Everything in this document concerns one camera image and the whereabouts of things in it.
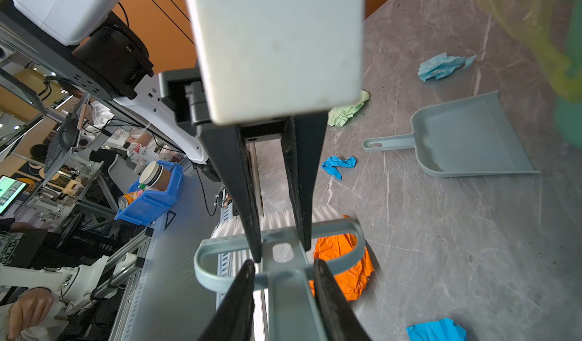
gray-blue dustpan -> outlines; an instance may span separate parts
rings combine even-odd
[[[501,104],[498,91],[427,106],[410,118],[412,133],[366,139],[366,151],[414,148],[434,177],[539,173]]]

monitor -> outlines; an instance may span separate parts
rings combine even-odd
[[[0,177],[0,215],[10,207],[27,184],[7,176]]]

chair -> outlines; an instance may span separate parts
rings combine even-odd
[[[109,177],[113,180],[115,185],[123,192],[129,191],[129,186],[134,184],[140,177],[137,175],[124,161],[120,155],[115,156],[113,164],[107,169]]]

yellow-green object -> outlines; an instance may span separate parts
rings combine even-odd
[[[353,106],[343,106],[340,108],[333,108],[328,113],[329,126],[344,126],[347,119],[352,118],[356,112],[360,111],[364,103],[370,99],[370,94],[364,90],[360,91],[360,101]]]
[[[579,0],[477,0],[477,4],[490,12],[509,35],[532,50],[558,95],[582,103],[582,70],[550,41],[552,10],[557,1]]]
[[[572,60],[572,67],[582,65],[582,0],[574,4],[568,35],[566,54]],[[561,97],[554,107],[554,125],[564,139],[582,149],[582,104],[567,101]]]

person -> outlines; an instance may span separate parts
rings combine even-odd
[[[36,144],[30,148],[30,157],[33,158],[35,161],[44,163],[47,159],[48,153],[48,145],[47,144]],[[116,198],[123,196],[123,192],[119,189],[119,187],[113,182],[113,180],[109,177],[109,173],[107,170],[109,167],[115,162],[115,157],[117,156],[117,152],[115,150],[108,150],[99,148],[98,150],[91,151],[89,154],[89,160],[92,162],[103,162],[101,165],[101,174],[103,177],[108,179],[109,188],[111,189],[111,194]]]
[[[48,144],[36,144],[30,148],[30,157],[35,161],[44,163],[47,160]],[[116,151],[108,149],[98,149],[91,151],[89,154],[89,160],[95,163],[103,162],[101,168],[106,172],[107,169],[115,161]]]
[[[47,317],[55,302],[55,295],[46,288],[32,288],[26,290],[8,310],[7,341],[14,341],[22,331],[39,326]]]
[[[0,262],[2,264],[9,265],[11,263],[13,250],[18,246],[21,239],[16,236],[10,237],[10,234],[26,234],[32,230],[38,229],[30,223],[17,222],[14,218],[0,219],[0,243],[7,243],[5,246],[2,246],[3,251],[0,252]],[[83,261],[79,260],[80,254],[65,254],[51,249],[51,244],[58,241],[60,235],[58,233],[47,233],[47,237],[29,264],[29,267],[35,269],[41,269],[45,266],[49,268],[59,268],[61,266],[75,267],[83,263]],[[22,331],[39,325],[49,328],[57,326],[59,330],[62,330],[66,325],[62,321],[53,320],[52,322],[43,323],[47,315],[49,315],[55,301],[58,301],[58,295],[42,287],[31,288],[21,293],[22,290],[24,288],[16,289],[16,292],[11,296],[11,298],[16,298],[16,300],[8,308],[6,306],[0,306],[0,333],[8,331],[6,340],[16,340]]]

